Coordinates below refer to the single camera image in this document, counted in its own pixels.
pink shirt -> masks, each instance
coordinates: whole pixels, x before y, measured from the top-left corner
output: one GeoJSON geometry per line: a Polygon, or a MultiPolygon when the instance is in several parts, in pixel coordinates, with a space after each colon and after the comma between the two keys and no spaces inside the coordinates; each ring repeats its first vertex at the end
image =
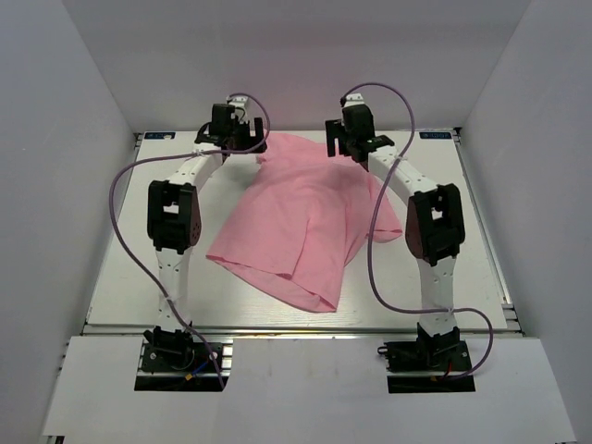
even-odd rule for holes
{"type": "MultiPolygon", "coordinates": [[[[343,268],[368,234],[379,191],[349,157],[324,143],[274,133],[261,168],[206,257],[257,289],[310,312],[337,310],[343,268]]],[[[376,241],[401,235],[385,197],[376,241]]]]}

sticker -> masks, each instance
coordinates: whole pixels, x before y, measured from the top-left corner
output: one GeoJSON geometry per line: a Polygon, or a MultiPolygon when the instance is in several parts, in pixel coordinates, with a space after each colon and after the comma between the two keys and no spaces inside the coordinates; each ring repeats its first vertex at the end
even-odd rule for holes
{"type": "Polygon", "coordinates": [[[452,139],[452,135],[447,131],[420,131],[420,139],[452,139]]]}
{"type": "Polygon", "coordinates": [[[175,139],[174,132],[146,132],[144,134],[146,141],[164,141],[168,139],[175,139]]]}

white platform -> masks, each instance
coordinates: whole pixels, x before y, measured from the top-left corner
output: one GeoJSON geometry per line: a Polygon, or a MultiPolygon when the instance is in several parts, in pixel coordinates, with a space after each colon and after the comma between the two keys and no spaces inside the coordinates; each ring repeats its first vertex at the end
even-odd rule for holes
{"type": "MultiPolygon", "coordinates": [[[[142,338],[70,342],[44,428],[65,444],[574,440],[538,339],[499,339],[476,392],[388,394],[381,338],[238,339],[223,393],[135,392],[142,338]]],[[[468,341],[473,356],[486,346],[468,341]]]]}
{"type": "MultiPolygon", "coordinates": [[[[323,131],[294,132],[316,142],[325,140],[323,131]]],[[[402,148],[409,132],[387,132],[402,148]]],[[[177,132],[174,140],[144,140],[138,158],[180,154],[193,148],[195,132],[177,132]]],[[[502,289],[487,257],[475,210],[469,198],[463,170],[452,140],[421,140],[418,136],[408,155],[413,164],[439,183],[455,183],[461,190],[466,242],[455,269],[455,305],[473,306],[485,312],[495,328],[505,328],[501,310],[502,289]]],[[[165,179],[182,161],[168,161],[135,168],[119,217],[119,225],[130,248],[156,272],[156,258],[146,234],[148,184],[165,179]]],[[[262,293],[204,255],[217,232],[249,187],[258,166],[254,156],[234,156],[207,182],[199,200],[203,221],[202,237],[190,265],[189,306],[198,327],[319,327],[415,329],[416,316],[385,310],[374,298],[365,263],[365,247],[348,265],[339,308],[333,314],[310,314],[290,307],[262,293]]],[[[406,209],[391,193],[390,201],[404,226],[406,209]]],[[[390,303],[418,308],[420,282],[417,263],[403,238],[375,247],[376,282],[390,303]]],[[[157,313],[158,290],[128,258],[113,239],[105,256],[88,316],[93,326],[151,326],[157,313]]],[[[461,328],[485,329],[481,318],[459,314],[461,328]]]]}

cable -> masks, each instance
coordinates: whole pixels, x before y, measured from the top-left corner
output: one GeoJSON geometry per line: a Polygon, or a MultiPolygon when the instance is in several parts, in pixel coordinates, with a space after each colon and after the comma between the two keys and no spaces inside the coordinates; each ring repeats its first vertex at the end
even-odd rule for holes
{"type": "Polygon", "coordinates": [[[224,389],[224,379],[222,378],[222,372],[220,371],[220,367],[218,365],[218,362],[217,362],[216,358],[214,357],[214,351],[212,350],[212,347],[210,346],[208,341],[205,340],[203,335],[201,335],[195,328],[193,328],[193,326],[191,326],[187,322],[185,322],[185,320],[181,317],[179,311],[177,310],[177,307],[175,307],[175,304],[170,300],[170,296],[169,296],[167,290],[165,289],[163,284],[160,282],[158,277],[152,271],[150,271],[146,265],[143,264],[143,262],[138,258],[138,256],[136,256],[133,253],[133,251],[130,249],[129,245],[123,239],[123,236],[121,235],[121,231],[119,230],[119,226],[117,224],[117,216],[116,216],[116,211],[115,211],[115,190],[117,187],[117,183],[119,182],[121,177],[124,174],[126,174],[129,170],[131,170],[132,168],[137,167],[139,165],[148,164],[148,163],[152,163],[152,162],[161,162],[163,160],[188,159],[188,158],[192,158],[192,157],[197,157],[199,155],[208,155],[208,154],[249,154],[249,153],[254,152],[261,145],[263,145],[265,143],[265,141],[267,140],[267,138],[269,137],[269,131],[271,129],[271,122],[269,119],[269,115],[267,114],[267,111],[265,110],[265,107],[255,97],[253,97],[252,95],[250,95],[246,92],[235,92],[235,93],[231,94],[229,97],[234,97],[237,95],[245,95],[245,96],[249,97],[250,99],[252,99],[255,103],[257,103],[259,105],[259,107],[263,111],[263,114],[265,115],[265,121],[267,123],[267,131],[265,132],[264,138],[261,141],[259,141],[258,143],[256,143],[255,146],[253,146],[252,148],[249,148],[246,151],[209,150],[209,151],[201,151],[201,152],[189,153],[189,154],[163,155],[160,157],[150,157],[147,159],[137,160],[137,161],[132,162],[131,164],[121,168],[121,170],[119,170],[119,172],[113,178],[113,181],[111,182],[111,187],[109,188],[109,218],[111,219],[111,225],[113,226],[113,231],[115,232],[117,240],[121,244],[121,247],[123,248],[123,250],[128,254],[129,258],[146,274],[146,276],[148,276],[148,278],[150,278],[154,282],[154,284],[156,284],[156,287],[158,287],[160,289],[160,291],[163,293],[166,303],[168,303],[168,306],[170,307],[170,311],[177,318],[179,323],[186,330],[189,330],[193,335],[197,336],[197,338],[203,343],[203,345],[205,346],[205,349],[208,352],[208,355],[211,356],[211,358],[212,358],[212,363],[214,364],[214,368],[215,368],[216,374],[218,376],[218,381],[220,382],[220,387],[222,389],[224,389]]]}
{"type": "MultiPolygon", "coordinates": [[[[411,135],[409,136],[409,140],[407,141],[407,143],[405,144],[405,146],[403,147],[403,149],[399,153],[399,156],[395,159],[395,162],[392,164],[392,167],[390,168],[387,176],[385,177],[385,181],[382,184],[382,187],[380,188],[380,192],[378,193],[378,197],[376,198],[376,205],[374,207],[374,211],[372,213],[372,219],[370,221],[370,230],[368,232],[368,248],[367,248],[368,278],[370,279],[370,287],[372,287],[372,292],[376,296],[376,299],[385,308],[387,308],[393,312],[402,313],[405,315],[428,315],[428,314],[433,314],[433,313],[448,313],[450,310],[447,308],[425,308],[425,309],[412,310],[412,309],[407,309],[407,308],[395,307],[394,305],[391,305],[388,302],[386,302],[384,299],[382,299],[382,296],[380,296],[380,293],[378,292],[378,288],[376,287],[376,282],[375,282],[375,277],[374,277],[374,265],[373,265],[373,261],[372,261],[372,244],[373,244],[374,232],[376,229],[376,221],[378,219],[378,210],[380,209],[380,203],[382,202],[382,199],[387,191],[387,188],[389,187],[389,183],[390,183],[390,179],[392,178],[392,175],[395,173],[395,170],[399,166],[399,163],[401,162],[402,158],[407,154],[407,151],[409,150],[409,147],[411,146],[411,144],[413,142],[413,138],[415,136],[415,115],[413,114],[413,110],[411,109],[411,105],[409,105],[409,102],[407,101],[405,96],[396,88],[393,88],[392,86],[389,86],[385,83],[381,83],[381,82],[377,82],[377,81],[368,81],[365,83],[360,83],[359,85],[356,85],[353,88],[349,89],[345,94],[343,94],[343,97],[346,97],[348,94],[351,94],[354,91],[359,90],[360,88],[363,88],[364,86],[378,86],[380,88],[385,88],[385,89],[391,91],[392,93],[397,94],[400,97],[400,99],[405,103],[405,106],[407,107],[407,111],[409,112],[409,119],[411,120],[411,135]]],[[[467,370],[464,373],[461,373],[457,376],[448,376],[447,377],[448,380],[460,379],[462,377],[471,375],[475,370],[480,368],[483,365],[483,363],[487,360],[487,358],[491,354],[491,348],[493,347],[493,326],[491,325],[491,321],[489,320],[489,318],[483,312],[481,312],[480,310],[477,310],[476,308],[455,308],[452,310],[452,312],[453,313],[471,312],[471,313],[475,313],[475,314],[483,317],[483,319],[487,323],[487,328],[489,331],[489,344],[487,345],[487,349],[485,351],[485,354],[481,358],[481,361],[479,361],[473,368],[467,370]]]]}

pink cloth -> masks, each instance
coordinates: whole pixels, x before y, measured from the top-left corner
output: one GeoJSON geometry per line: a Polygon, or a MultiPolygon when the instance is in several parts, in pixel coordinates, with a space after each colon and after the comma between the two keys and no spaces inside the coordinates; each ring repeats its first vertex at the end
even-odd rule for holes
{"type": "MultiPolygon", "coordinates": [[[[323,143],[289,134],[271,134],[258,162],[206,257],[289,305],[335,312],[343,268],[368,234],[376,179],[350,158],[328,158],[323,143]]],[[[375,240],[400,235],[385,198],[375,240]]]]}

